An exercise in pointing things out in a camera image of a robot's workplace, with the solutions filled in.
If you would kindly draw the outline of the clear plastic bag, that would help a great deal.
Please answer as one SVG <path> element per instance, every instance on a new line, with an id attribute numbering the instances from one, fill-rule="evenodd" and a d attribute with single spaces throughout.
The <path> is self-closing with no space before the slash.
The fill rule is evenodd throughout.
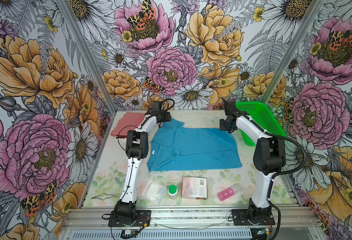
<path id="1" fill-rule="evenodd" d="M 141 197 L 149 200 L 155 205 L 159 205 L 167 191 L 167 188 L 163 185 L 157 184 L 151 180 L 148 181 L 146 188 L 144 189 Z"/>

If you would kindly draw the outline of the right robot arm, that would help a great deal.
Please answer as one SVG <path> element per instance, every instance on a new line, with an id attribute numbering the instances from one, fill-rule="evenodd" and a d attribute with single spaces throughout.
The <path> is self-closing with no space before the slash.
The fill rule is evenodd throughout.
<path id="1" fill-rule="evenodd" d="M 253 164 L 259 171 L 256 189 L 249 200 L 247 219 L 252 224 L 262 223 L 272 214 L 271 192 L 274 175 L 285 165 L 285 141 L 273 137 L 245 111 L 240 111 L 235 103 L 222 99 L 226 119 L 220 120 L 220 130 L 232 133 L 242 130 L 256 145 Z"/>

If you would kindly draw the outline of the aluminium front rail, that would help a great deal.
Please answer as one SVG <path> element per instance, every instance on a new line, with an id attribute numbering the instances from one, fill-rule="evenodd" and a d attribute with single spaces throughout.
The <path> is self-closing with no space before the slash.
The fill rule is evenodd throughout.
<path id="1" fill-rule="evenodd" d="M 308 207 L 294 205 L 278 205 L 281 210 L 281 227 L 317 227 L 317 219 Z M 232 227 L 228 221 L 233 209 L 245 209 L 245 206 L 176 206 L 145 207 L 151 211 L 151 228 L 203 228 L 208 225 L 214 227 Z M 102 215 L 109 215 L 112 208 L 83 208 L 71 210 L 64 224 L 65 230 L 106 230 L 108 220 Z"/>

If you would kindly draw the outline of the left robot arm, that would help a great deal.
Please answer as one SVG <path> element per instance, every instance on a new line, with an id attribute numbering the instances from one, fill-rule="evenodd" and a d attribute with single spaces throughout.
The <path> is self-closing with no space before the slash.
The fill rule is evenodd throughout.
<path id="1" fill-rule="evenodd" d="M 126 147 L 128 168 L 123 192 L 115 205 L 112 220 L 131 226 L 137 218 L 137 178 L 144 159 L 149 153 L 149 133 L 155 126 L 171 121 L 169 112 L 175 105 L 172 99 L 154 101 L 145 113 L 144 120 L 127 132 Z"/>

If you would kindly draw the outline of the metal paper clip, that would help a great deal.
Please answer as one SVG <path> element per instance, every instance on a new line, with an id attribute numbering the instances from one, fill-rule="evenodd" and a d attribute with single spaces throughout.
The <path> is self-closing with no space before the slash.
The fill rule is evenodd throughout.
<path id="1" fill-rule="evenodd" d="M 102 193 L 97 196 L 91 197 L 92 200 L 100 200 L 104 201 L 107 199 L 113 199 L 113 198 L 120 198 L 121 194 L 107 194 L 107 193 Z"/>

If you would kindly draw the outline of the pink printed card box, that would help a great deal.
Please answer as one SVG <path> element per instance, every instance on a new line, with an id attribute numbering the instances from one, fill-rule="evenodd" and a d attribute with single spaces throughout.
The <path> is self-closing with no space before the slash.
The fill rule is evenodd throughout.
<path id="1" fill-rule="evenodd" d="M 196 177 L 183 177 L 182 197 L 187 199 L 207 199 L 207 179 Z"/>

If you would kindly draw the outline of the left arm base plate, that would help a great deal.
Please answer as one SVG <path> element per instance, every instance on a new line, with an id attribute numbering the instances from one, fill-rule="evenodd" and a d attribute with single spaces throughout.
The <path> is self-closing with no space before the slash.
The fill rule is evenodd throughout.
<path id="1" fill-rule="evenodd" d="M 136 213 L 130 217 L 123 217 L 121 214 L 111 212 L 108 218 L 108 227 L 143 227 L 145 224 L 150 225 L 152 211 L 136 210 Z"/>

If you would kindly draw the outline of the folded red t shirt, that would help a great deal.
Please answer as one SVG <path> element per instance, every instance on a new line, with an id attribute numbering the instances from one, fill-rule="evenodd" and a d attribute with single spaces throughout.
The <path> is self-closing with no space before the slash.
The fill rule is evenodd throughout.
<path id="1" fill-rule="evenodd" d="M 135 130 L 145 119 L 144 113 L 128 112 L 118 121 L 117 126 L 110 133 L 111 136 L 126 138 L 128 131 Z"/>

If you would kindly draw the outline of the green plastic basket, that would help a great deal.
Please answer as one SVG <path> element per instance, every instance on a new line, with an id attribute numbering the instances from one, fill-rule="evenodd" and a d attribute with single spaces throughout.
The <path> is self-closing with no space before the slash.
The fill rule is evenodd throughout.
<path id="1" fill-rule="evenodd" d="M 249 118 L 262 127 L 265 131 L 285 137 L 286 134 L 280 126 L 271 110 L 262 102 L 237 102 L 235 103 L 239 111 L 248 113 Z M 250 121 L 245 119 L 236 120 L 236 127 L 241 131 L 243 139 L 248 146 L 255 146 L 257 142 L 257 131 L 262 132 L 255 127 Z"/>

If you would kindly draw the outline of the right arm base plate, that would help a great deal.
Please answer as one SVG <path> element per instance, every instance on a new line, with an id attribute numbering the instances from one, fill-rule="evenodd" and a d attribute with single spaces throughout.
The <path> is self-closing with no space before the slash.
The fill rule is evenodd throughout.
<path id="1" fill-rule="evenodd" d="M 271 210 L 262 212 L 252 212 L 246 209 L 232 209 L 231 218 L 235 226 L 274 226 L 275 219 Z"/>

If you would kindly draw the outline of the blue t shirt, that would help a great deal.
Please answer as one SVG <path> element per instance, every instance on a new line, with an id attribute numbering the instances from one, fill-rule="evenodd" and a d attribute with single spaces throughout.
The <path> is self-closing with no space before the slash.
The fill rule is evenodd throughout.
<path id="1" fill-rule="evenodd" d="M 157 130 L 147 163 L 150 172 L 242 167 L 234 137 L 215 128 L 185 128 L 172 119 Z"/>

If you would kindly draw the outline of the pink pill organizer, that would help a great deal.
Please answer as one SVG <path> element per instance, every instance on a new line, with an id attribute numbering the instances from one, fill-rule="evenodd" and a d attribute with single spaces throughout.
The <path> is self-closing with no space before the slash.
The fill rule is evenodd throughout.
<path id="1" fill-rule="evenodd" d="M 223 202 L 224 200 L 234 196 L 235 194 L 241 192 L 243 190 L 243 186 L 240 184 L 235 184 L 232 185 L 224 190 L 222 190 L 221 192 L 218 193 L 218 198 L 221 202 Z"/>

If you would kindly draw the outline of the green capped small bottle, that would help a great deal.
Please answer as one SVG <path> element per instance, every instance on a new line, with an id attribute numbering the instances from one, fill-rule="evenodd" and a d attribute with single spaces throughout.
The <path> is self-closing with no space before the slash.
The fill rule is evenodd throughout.
<path id="1" fill-rule="evenodd" d="M 178 197 L 178 187 L 176 185 L 168 186 L 168 196 L 173 200 Z"/>

